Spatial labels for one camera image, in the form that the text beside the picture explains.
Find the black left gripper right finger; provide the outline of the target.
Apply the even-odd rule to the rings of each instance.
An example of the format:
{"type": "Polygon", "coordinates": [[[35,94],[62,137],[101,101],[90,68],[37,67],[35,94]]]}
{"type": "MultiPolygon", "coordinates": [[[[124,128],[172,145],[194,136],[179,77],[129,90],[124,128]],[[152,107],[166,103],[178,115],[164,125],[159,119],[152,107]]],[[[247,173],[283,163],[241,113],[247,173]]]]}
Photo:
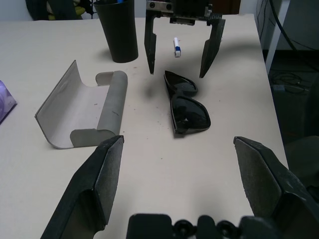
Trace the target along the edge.
{"type": "Polygon", "coordinates": [[[233,143],[253,214],[271,219],[285,239],[317,239],[319,204],[297,176],[261,143],[242,136],[233,143]]]}

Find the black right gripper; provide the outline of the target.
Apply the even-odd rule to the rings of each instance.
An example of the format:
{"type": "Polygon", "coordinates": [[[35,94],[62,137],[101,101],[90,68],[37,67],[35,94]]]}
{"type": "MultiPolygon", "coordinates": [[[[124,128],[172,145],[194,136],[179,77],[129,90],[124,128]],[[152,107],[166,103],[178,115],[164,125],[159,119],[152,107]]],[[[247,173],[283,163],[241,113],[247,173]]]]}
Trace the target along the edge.
{"type": "Polygon", "coordinates": [[[201,58],[199,77],[203,78],[212,65],[220,48],[225,26],[222,14],[214,13],[208,0],[148,0],[146,1],[146,22],[144,46],[151,74],[155,68],[156,40],[153,33],[154,19],[167,17],[171,24],[194,25],[196,21],[211,24],[210,38],[205,41],[201,58]]]}

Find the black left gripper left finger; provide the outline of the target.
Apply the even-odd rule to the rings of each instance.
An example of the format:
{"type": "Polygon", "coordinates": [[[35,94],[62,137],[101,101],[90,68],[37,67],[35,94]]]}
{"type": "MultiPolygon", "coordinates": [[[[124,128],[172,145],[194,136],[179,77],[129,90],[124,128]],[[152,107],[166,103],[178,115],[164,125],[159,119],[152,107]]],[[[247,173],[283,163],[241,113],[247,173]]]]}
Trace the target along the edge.
{"type": "Polygon", "coordinates": [[[72,176],[43,239],[92,239],[109,222],[121,166],[124,137],[100,143],[72,176]]]}

